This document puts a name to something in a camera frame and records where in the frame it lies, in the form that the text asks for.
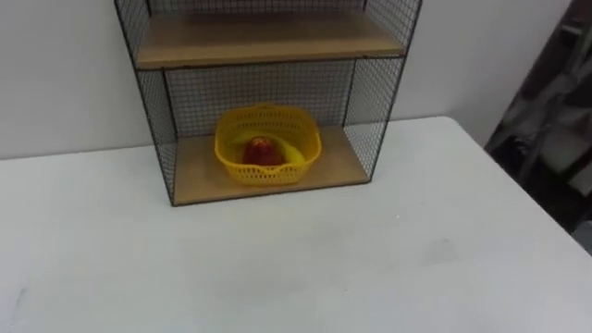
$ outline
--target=wall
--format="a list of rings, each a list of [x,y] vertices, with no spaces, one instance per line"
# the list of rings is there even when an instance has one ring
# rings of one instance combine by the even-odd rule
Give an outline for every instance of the wall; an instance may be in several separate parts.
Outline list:
[[[394,116],[484,143],[567,3],[425,0]],[[0,2],[0,158],[149,141],[112,1]]]
[[[0,158],[148,142],[112,1],[0,1]]]
[[[569,0],[425,0],[394,117],[447,114],[485,144]]]

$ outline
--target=yellow banana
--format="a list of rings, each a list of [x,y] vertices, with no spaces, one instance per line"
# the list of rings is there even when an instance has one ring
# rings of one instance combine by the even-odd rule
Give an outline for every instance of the yellow banana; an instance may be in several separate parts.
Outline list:
[[[284,158],[286,159],[286,161],[288,163],[302,164],[306,161],[304,159],[304,156],[302,155],[302,153],[298,150],[298,148],[294,147],[289,142],[287,142],[283,138],[278,137],[275,134],[271,134],[271,133],[267,133],[267,132],[263,132],[263,131],[258,131],[258,130],[242,131],[237,136],[232,138],[232,140],[230,140],[230,144],[246,144],[252,138],[258,137],[258,136],[264,136],[264,137],[267,137],[267,138],[273,140],[274,142],[276,142],[277,145],[279,146],[279,149],[281,150],[281,153],[284,155]]]

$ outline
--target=basket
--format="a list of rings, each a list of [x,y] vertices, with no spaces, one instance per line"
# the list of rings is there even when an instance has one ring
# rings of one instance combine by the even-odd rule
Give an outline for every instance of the basket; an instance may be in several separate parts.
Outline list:
[[[277,135],[291,143],[304,156],[303,163],[281,166],[244,165],[244,146],[231,140],[245,130]],[[217,122],[215,153],[228,174],[244,185],[287,185],[300,181],[321,154],[321,139],[315,120],[294,106],[261,104],[229,110]]]

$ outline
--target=apple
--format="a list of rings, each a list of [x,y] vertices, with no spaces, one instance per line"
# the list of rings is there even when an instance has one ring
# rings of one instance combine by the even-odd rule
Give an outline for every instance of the apple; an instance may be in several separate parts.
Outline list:
[[[244,147],[242,163],[258,166],[281,166],[286,161],[276,143],[270,138],[257,136],[250,139]]]

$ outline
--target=white table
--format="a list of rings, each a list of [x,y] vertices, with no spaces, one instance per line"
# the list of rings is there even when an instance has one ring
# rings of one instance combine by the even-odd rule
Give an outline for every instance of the white table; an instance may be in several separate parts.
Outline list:
[[[2,332],[592,331],[592,260],[453,121],[375,181],[180,208],[152,147],[0,162]]]

